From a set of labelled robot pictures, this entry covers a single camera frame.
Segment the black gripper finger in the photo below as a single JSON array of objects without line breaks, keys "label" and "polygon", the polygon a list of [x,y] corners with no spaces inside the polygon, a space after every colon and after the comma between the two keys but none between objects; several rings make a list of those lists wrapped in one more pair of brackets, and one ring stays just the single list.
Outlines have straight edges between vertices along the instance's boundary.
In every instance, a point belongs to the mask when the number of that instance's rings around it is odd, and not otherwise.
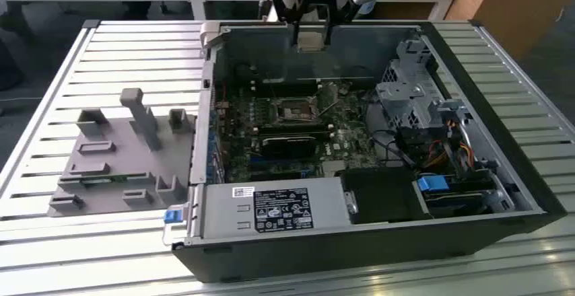
[{"label": "black gripper finger", "polygon": [[303,0],[272,0],[277,20],[292,26],[291,46],[297,45],[300,21],[304,14]]},{"label": "black gripper finger", "polygon": [[327,0],[327,17],[324,24],[323,43],[331,44],[331,35],[335,26],[348,24],[359,11],[360,5],[353,0]]}]

